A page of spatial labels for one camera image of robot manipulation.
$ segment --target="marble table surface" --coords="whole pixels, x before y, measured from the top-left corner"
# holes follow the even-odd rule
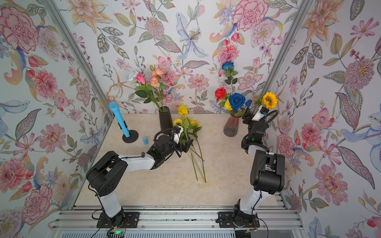
[[[128,128],[137,130],[137,141],[122,141],[123,132],[114,119],[96,157],[98,161],[106,152],[113,150],[120,155],[138,155],[147,152],[153,144],[154,135],[160,131],[158,114],[122,114]],[[180,116],[172,114],[172,119]],[[202,129],[197,133],[204,158],[206,183],[197,181],[192,161],[188,155],[179,158],[175,153],[159,168],[140,170],[123,175],[116,193],[122,206],[232,206],[248,191],[253,158],[241,149],[241,140],[247,134],[247,125],[240,120],[238,134],[228,137],[223,127],[229,114],[190,114]],[[149,144],[144,145],[142,137]],[[85,182],[75,203],[100,205]],[[262,205],[277,205],[275,196]]]

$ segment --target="yellow chrysanthemum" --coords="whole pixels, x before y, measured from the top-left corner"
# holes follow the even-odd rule
[[[181,119],[176,119],[173,121],[174,126],[182,126],[182,120]]]
[[[184,105],[181,105],[178,109],[179,111],[179,115],[182,116],[182,115],[188,115],[188,108]]]
[[[233,110],[232,106],[230,106],[230,102],[229,102],[229,99],[226,100],[225,102],[225,106],[224,106],[228,111],[231,111]]]
[[[277,99],[277,96],[272,93],[272,92],[267,92],[263,98],[262,98],[262,101],[263,101],[263,105],[266,107],[266,108],[269,108],[269,109],[273,109],[276,107],[277,103],[278,103],[278,99]]]

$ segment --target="bouquet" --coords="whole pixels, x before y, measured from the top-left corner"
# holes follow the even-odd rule
[[[186,142],[192,139],[191,137],[193,137],[194,140],[197,141],[199,153],[196,151],[196,148],[192,144],[190,147],[190,151],[188,151],[190,155],[188,153],[187,154],[192,160],[194,173],[196,174],[196,179],[198,180],[197,172],[196,172],[196,168],[197,168],[202,180],[204,182],[207,182],[205,178],[204,159],[202,158],[201,147],[200,147],[200,143],[197,136],[197,132],[201,130],[202,126],[200,126],[200,124],[197,121],[191,121],[189,117],[185,117],[186,115],[189,114],[188,108],[186,106],[184,105],[180,106],[178,109],[178,112],[179,112],[179,115],[181,116],[181,119],[176,119],[173,122],[173,125],[181,126],[184,128],[183,132],[180,135],[179,142],[183,144],[184,146],[186,146]]]

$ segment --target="painted flower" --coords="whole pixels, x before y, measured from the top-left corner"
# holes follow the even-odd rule
[[[22,209],[2,210],[0,212],[0,237],[14,238],[21,229]]]
[[[290,158],[295,154],[295,151],[293,150],[295,144],[288,134],[283,133],[278,137],[278,145],[280,152],[286,158]]]
[[[37,139],[40,141],[40,147],[46,149],[46,153],[53,153],[55,148],[65,145],[66,135],[65,129],[60,127],[58,123],[53,126],[47,125],[46,130],[42,129],[43,136],[39,136]]]
[[[374,36],[375,33],[370,31],[370,29],[373,29],[375,28],[376,26],[378,26],[378,22],[374,23],[373,25],[370,25],[372,24],[372,21],[373,21],[373,18],[370,18],[367,22],[367,24],[364,26],[364,21],[361,20],[360,21],[360,27],[358,26],[353,26],[352,27],[352,30],[354,30],[355,32],[351,33],[351,35],[358,35],[360,34],[357,39],[360,39],[362,37],[362,35],[365,35],[366,37],[368,36]]]
[[[53,200],[62,202],[70,191],[70,181],[66,174],[60,174],[53,185]]]
[[[53,60],[57,60],[60,55],[60,46],[54,36],[53,32],[48,29],[41,27],[38,33],[38,43],[41,49],[47,53]]]
[[[312,121],[321,129],[328,128],[332,126],[332,122],[330,121],[330,113],[327,108],[323,108],[318,114],[315,114],[312,117]]]
[[[294,125],[294,119],[284,116],[280,121],[279,121],[279,129],[281,132],[285,134],[289,134],[292,126]]]
[[[305,123],[301,135],[303,142],[308,146],[317,146],[322,140],[322,132],[314,123]]]
[[[342,0],[316,0],[315,9],[309,12],[308,19],[302,28],[308,28],[306,42],[315,35],[325,43],[328,43],[328,26],[339,22],[336,12],[341,8]]]
[[[51,188],[45,184],[42,184],[40,189],[33,189],[25,199],[22,221],[28,225],[35,224],[48,211],[52,195]]]
[[[259,82],[263,77],[263,74],[255,74],[254,72],[248,71],[243,77],[238,78],[238,90],[245,90],[251,88],[257,82]]]
[[[375,64],[369,59],[356,60],[348,65],[345,72],[345,86],[348,89],[362,89],[372,80],[375,71]]]
[[[38,31],[30,16],[15,7],[2,7],[0,33],[14,50],[19,47],[25,53],[38,45]]]
[[[31,148],[31,146],[34,144],[34,142],[37,141],[37,138],[34,140],[33,140],[33,138],[34,138],[34,133],[30,134],[29,140],[28,140],[28,137],[26,135],[24,135],[22,138],[24,140],[24,144],[19,142],[19,141],[16,142],[16,146],[20,147],[22,149],[14,151],[13,155],[18,155],[18,154],[22,153],[21,158],[24,158],[25,156],[28,155],[28,151],[33,151],[34,149]]]
[[[270,19],[261,22],[253,30],[251,30],[251,46],[260,45],[271,37],[275,30],[275,23]]]
[[[12,157],[0,165],[0,189],[3,193],[16,189],[24,180],[27,172],[23,158]]]
[[[100,143],[99,137],[102,134],[102,128],[100,128],[97,133],[95,133],[95,130],[92,127],[90,127],[89,130],[90,130],[89,135],[88,136],[87,135],[81,136],[79,141],[84,142],[86,144],[88,144],[88,143],[99,144]]]
[[[164,34],[163,23],[157,18],[150,17],[144,26],[146,27],[148,33],[155,38],[158,38]]]
[[[124,62],[123,60],[121,60],[121,59],[119,59],[119,58],[116,60],[116,62],[117,62],[117,66],[118,66],[120,69],[124,69],[124,70],[126,70],[126,71],[129,71],[130,69],[132,69],[132,67],[130,66],[130,64]]]
[[[341,164],[341,161],[334,157],[334,156],[340,156],[340,153],[339,152],[332,152],[332,150],[336,147],[335,144],[331,144],[328,147],[328,141],[324,140],[324,147],[321,146],[320,144],[318,144],[318,146],[319,146],[320,150],[322,152],[324,152],[323,158],[325,158],[328,155],[328,159],[331,161],[331,164],[333,164],[334,166],[335,166],[335,164],[333,162],[335,162],[338,165]]]
[[[220,52],[218,53],[218,62],[221,64],[224,64],[226,62],[232,61],[238,57],[239,55],[239,50],[238,47],[234,44],[228,44],[225,45]]]
[[[80,22],[85,22],[96,34],[98,22],[114,22],[108,15],[103,13],[107,6],[97,0],[66,0],[70,7],[68,11],[72,13],[73,24],[76,26]]]
[[[129,8],[132,8],[133,10],[135,10],[135,7],[140,5],[140,3],[135,2],[135,0],[124,0],[124,1],[125,3],[122,3],[122,6],[126,6],[126,10]]]
[[[171,69],[167,69],[164,72],[164,74],[161,76],[161,80],[165,84],[170,84],[170,83],[174,82],[175,77],[176,77],[176,75],[175,75],[174,71]]]
[[[237,24],[237,30],[252,29],[263,21],[268,9],[264,0],[242,0],[235,8],[233,24]]]
[[[87,107],[87,105],[89,105],[89,102],[90,102],[90,84],[89,84],[89,81],[87,81],[87,79],[85,79],[83,82],[79,82],[76,84],[77,86],[77,96],[76,98],[83,102],[83,104],[85,105],[85,107]]]
[[[209,81],[209,79],[205,78],[205,76],[203,74],[199,75],[197,73],[196,76],[194,76],[194,75],[190,76],[190,79],[188,80],[188,82],[189,82],[188,87],[194,88],[196,91],[198,91],[200,93],[200,92],[204,91],[207,87],[209,87],[208,81]]]
[[[335,172],[336,167],[333,164],[331,167],[323,165],[321,171],[316,168],[315,177],[319,179],[317,193],[325,196],[327,202],[330,202],[332,197],[333,204],[340,206],[342,201],[348,202],[348,194],[344,192],[348,190],[348,184],[341,181],[343,178],[341,173],[335,174]]]
[[[81,119],[82,110],[80,109],[70,109],[69,116],[73,121],[77,121],[77,119]]]
[[[46,70],[40,70],[34,75],[34,88],[38,94],[45,99],[51,99],[58,90],[57,79],[52,73],[48,73]]]
[[[183,76],[185,78],[185,75],[191,75],[193,70],[189,70],[189,68],[181,67],[180,70],[176,69],[176,72],[177,72],[176,76]]]
[[[58,90],[58,93],[54,96],[54,102],[60,111],[64,111],[64,107],[70,106],[70,102],[66,97],[66,94],[62,89]]]

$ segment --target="wall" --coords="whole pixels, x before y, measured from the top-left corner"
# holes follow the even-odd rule
[[[110,118],[40,1],[0,1],[0,237],[45,237]]]
[[[55,1],[110,102],[128,113],[154,113],[126,79],[134,70],[150,79],[164,69],[165,103],[176,111],[220,113],[214,91],[228,87],[221,65],[239,72],[234,89],[251,98],[267,80],[297,0]]]
[[[276,76],[269,145],[311,238],[381,237],[380,1],[316,0]]]

